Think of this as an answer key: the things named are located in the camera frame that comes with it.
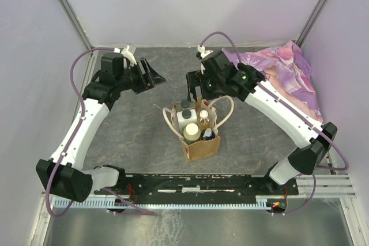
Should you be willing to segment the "clear bottle dark cap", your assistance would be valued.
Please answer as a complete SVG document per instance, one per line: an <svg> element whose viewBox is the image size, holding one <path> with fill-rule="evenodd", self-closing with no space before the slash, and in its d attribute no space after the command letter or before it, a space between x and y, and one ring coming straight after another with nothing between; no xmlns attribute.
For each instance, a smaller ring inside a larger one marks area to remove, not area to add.
<svg viewBox="0 0 369 246"><path fill-rule="evenodd" d="M179 102L178 107L177 107L177 111L180 112L184 109L188 109L191 107L191 102L188 101L187 99L183 99Z"/></svg>

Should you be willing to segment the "white square bottle grey cap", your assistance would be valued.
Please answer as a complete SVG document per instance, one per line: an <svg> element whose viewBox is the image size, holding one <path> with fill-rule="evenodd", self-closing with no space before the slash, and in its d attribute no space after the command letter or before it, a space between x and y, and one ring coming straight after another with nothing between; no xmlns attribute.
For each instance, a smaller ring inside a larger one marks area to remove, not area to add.
<svg viewBox="0 0 369 246"><path fill-rule="evenodd" d="M183 130L188 124L190 123L197 124L198 122L197 113L195 109L184 109L180 112L177 112L176 115L180 133L183 132Z"/></svg>

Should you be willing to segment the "amber bottle white cap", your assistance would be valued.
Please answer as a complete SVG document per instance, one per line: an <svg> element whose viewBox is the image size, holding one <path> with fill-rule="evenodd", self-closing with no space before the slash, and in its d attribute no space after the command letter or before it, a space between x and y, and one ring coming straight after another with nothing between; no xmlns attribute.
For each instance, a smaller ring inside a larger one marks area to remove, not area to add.
<svg viewBox="0 0 369 246"><path fill-rule="evenodd" d="M198 114L199 128L201 131L210 127L210 117L207 110L202 109Z"/></svg>

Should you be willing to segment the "purple pink patterned cloth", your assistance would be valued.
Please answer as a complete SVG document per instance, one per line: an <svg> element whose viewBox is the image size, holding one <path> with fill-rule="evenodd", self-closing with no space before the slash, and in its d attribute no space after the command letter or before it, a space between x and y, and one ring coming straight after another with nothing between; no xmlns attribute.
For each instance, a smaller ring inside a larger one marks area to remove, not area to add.
<svg viewBox="0 0 369 246"><path fill-rule="evenodd" d="M311 83L312 68L303 56L303 51L294 42L256 52L241 52L239 55L225 48L223 51L233 64L242 62L260 71L292 105L307 116L323 122Z"/></svg>

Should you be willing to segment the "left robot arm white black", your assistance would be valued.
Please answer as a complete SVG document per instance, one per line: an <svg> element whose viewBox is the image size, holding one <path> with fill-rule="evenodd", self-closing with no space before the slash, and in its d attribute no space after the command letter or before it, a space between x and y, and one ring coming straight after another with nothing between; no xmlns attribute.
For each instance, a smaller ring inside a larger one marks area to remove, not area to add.
<svg viewBox="0 0 369 246"><path fill-rule="evenodd" d="M129 51L107 52L100 60L100 70L92 77L80 96L82 104L69 131L48 160L39 160L36 173L53 195L83 202L91 192L108 187L114 194L126 191L123 171L103 166L83 171L85 156L97 129L112 110L121 93L140 94L166 80L145 58L135 61Z"/></svg>

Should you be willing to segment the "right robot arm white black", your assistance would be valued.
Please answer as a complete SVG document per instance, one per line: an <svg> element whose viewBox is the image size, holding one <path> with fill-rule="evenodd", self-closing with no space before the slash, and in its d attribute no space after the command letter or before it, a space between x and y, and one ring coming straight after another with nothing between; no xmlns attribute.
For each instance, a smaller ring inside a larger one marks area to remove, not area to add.
<svg viewBox="0 0 369 246"><path fill-rule="evenodd" d="M187 73L188 98L204 100L221 96L234 97L256 108L279 126L296 145L285 159L277 162L266 174L264 188L275 195L290 179L299 174L311 175L330 149L337 133L333 123L321 122L305 115L281 95L257 69L240 63L234 65L222 50L198 47L196 57L201 68Z"/></svg>

